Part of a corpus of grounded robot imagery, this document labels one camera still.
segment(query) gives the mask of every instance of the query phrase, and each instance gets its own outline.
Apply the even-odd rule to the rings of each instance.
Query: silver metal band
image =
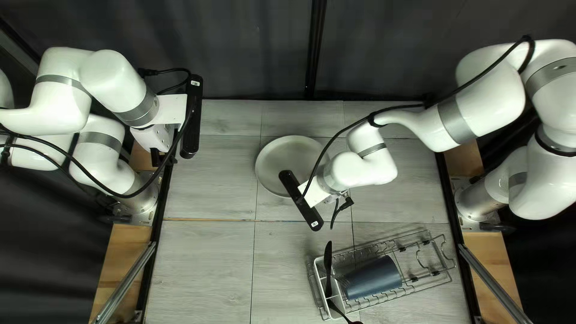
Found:
[[[536,136],[542,142],[542,144],[548,146],[552,150],[560,151],[562,153],[567,154],[576,153],[576,148],[571,148],[569,146],[558,144],[552,138],[548,137],[544,132],[544,124],[540,124],[540,126],[538,126],[538,129],[536,130]]]
[[[514,186],[518,186],[519,184],[526,183],[527,177],[528,177],[527,172],[520,172],[520,173],[517,173],[517,174],[510,176],[508,178],[508,189],[510,189]]]
[[[575,72],[576,57],[559,59],[534,72],[526,81],[526,92],[531,98],[540,88],[550,81]]]
[[[124,112],[114,112],[122,122],[131,127],[143,126],[158,113],[158,97],[149,88],[146,88],[146,94],[142,102],[131,110]]]
[[[464,144],[477,137],[466,123],[466,120],[464,120],[464,117],[462,117],[455,96],[438,104],[438,114],[442,124],[444,124],[444,128],[446,128],[454,142]]]
[[[62,83],[62,84],[67,84],[67,85],[72,86],[78,90],[83,91],[88,96],[92,97],[92,95],[86,89],[84,89],[84,87],[82,86],[80,81],[76,81],[72,78],[68,78],[68,77],[64,77],[64,76],[57,76],[55,74],[46,74],[46,75],[38,77],[36,79],[35,84],[38,84],[40,82],[58,82],[58,83]]]
[[[322,187],[322,189],[330,194],[337,194],[337,193],[341,193],[342,190],[336,190],[334,188],[332,188],[327,182],[326,182],[326,178],[323,176],[319,176],[318,177],[318,183],[320,185],[320,187]]]
[[[78,143],[97,143],[107,146],[116,152],[120,153],[122,143],[115,137],[108,134],[98,133],[97,131],[85,131],[80,133]]]
[[[371,146],[363,151],[360,151],[360,153],[358,153],[358,156],[360,157],[365,157],[370,153],[374,153],[377,150],[381,150],[381,149],[385,149],[386,148],[386,143],[378,143],[374,146]]]

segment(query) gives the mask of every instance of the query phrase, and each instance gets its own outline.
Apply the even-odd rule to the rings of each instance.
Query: cable connector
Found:
[[[153,70],[153,69],[143,69],[141,67],[138,68],[138,74],[140,74],[141,77],[151,77],[151,76],[157,76],[159,74],[158,70]]]
[[[354,204],[354,201],[352,200],[352,197],[346,197],[346,200],[344,201],[344,203],[342,204],[342,206],[338,207],[338,211],[341,212],[343,210],[345,210],[346,208],[352,206]]]
[[[332,219],[330,220],[330,229],[334,227],[334,221],[336,220],[336,216],[338,215],[338,213],[352,206],[353,204],[354,201],[352,200],[352,198],[350,196],[347,196],[346,201],[344,201],[344,203],[340,207],[338,207],[338,199],[336,199],[337,208],[334,209],[334,212],[332,214]]]

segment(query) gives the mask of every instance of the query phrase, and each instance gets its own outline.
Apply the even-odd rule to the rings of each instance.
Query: metal rail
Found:
[[[124,296],[128,292],[128,289],[132,285],[132,282],[134,281],[140,270],[144,268],[144,265],[148,262],[148,260],[154,254],[155,251],[156,251],[156,242],[150,242],[148,244],[148,247],[140,254],[136,262],[134,262],[130,270],[128,270],[128,273],[126,273],[124,278],[122,278],[122,281],[120,282],[118,287],[116,287],[110,298],[108,298],[102,309],[98,312],[98,315],[96,315],[96,317],[92,321],[92,324],[108,323],[108,320],[110,319],[112,314],[114,314],[114,311],[118,308],[118,305],[122,301],[122,298],[124,298]]]
[[[466,262],[470,265],[472,269],[478,274],[480,279],[484,281],[488,289],[498,298],[500,303],[504,308],[510,313],[510,316],[519,324],[533,324],[532,321],[524,314],[522,309],[516,305],[514,300],[506,293],[506,291],[500,286],[500,284],[494,279],[494,277],[484,268],[482,263],[476,259],[474,254],[464,244],[458,244],[458,249],[460,250],[460,255],[464,257]]]

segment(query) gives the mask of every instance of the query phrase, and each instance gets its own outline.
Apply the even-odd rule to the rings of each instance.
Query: black metal post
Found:
[[[152,233],[150,234],[150,241],[160,241],[160,232],[162,231],[162,221],[164,218],[164,210],[166,209],[166,202],[168,200],[168,190],[170,189],[170,180],[172,178],[173,166],[168,164],[164,167],[162,174],[162,185],[160,186],[160,193],[158,196],[158,206],[156,208],[156,215],[152,222]],[[140,284],[140,292],[138,293],[138,302],[136,303],[136,310],[142,311],[142,316],[139,323],[144,321],[144,314],[146,313],[146,306],[148,304],[148,296],[150,295],[150,286],[152,285],[152,273],[154,272],[154,263],[156,262],[156,253],[151,257],[144,269],[142,270],[142,282]]]
[[[310,33],[308,36],[308,64],[306,66],[306,81],[304,83],[304,97],[314,98],[316,89],[316,73],[322,47],[322,33],[324,32],[324,17],[326,16],[327,0],[312,0],[312,14],[310,15]]]
[[[460,229],[460,222],[458,221],[458,213],[456,212],[456,205],[454,204],[454,195],[452,194],[452,185],[450,183],[450,175],[446,167],[446,160],[444,153],[436,153],[436,164],[438,165],[438,175],[440,177],[440,184],[442,186],[442,195],[444,196],[444,203],[446,205],[446,213],[448,214],[448,222],[450,222],[450,231],[454,239],[454,245],[464,244],[464,237]],[[472,272],[468,262],[456,252],[456,259],[458,260],[458,268],[460,269],[460,277],[462,278],[462,286],[464,287],[464,295],[466,296],[466,304],[468,305],[468,312],[470,313],[470,322],[476,323],[476,319],[480,318],[480,306],[478,306],[478,299],[476,298],[476,289],[472,281]]]

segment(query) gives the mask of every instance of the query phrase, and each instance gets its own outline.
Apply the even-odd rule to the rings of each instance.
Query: black utensil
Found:
[[[344,313],[340,311],[340,309],[334,304],[332,299],[328,299],[332,297],[332,279],[330,278],[332,275],[332,241],[328,241],[328,243],[326,243],[326,248],[324,249],[324,268],[326,269],[325,295],[327,298],[326,303],[328,304],[328,307],[340,314],[340,316],[342,316],[346,322],[348,322],[348,324],[363,324],[360,321],[352,322],[349,320],[346,315],[344,315]]]

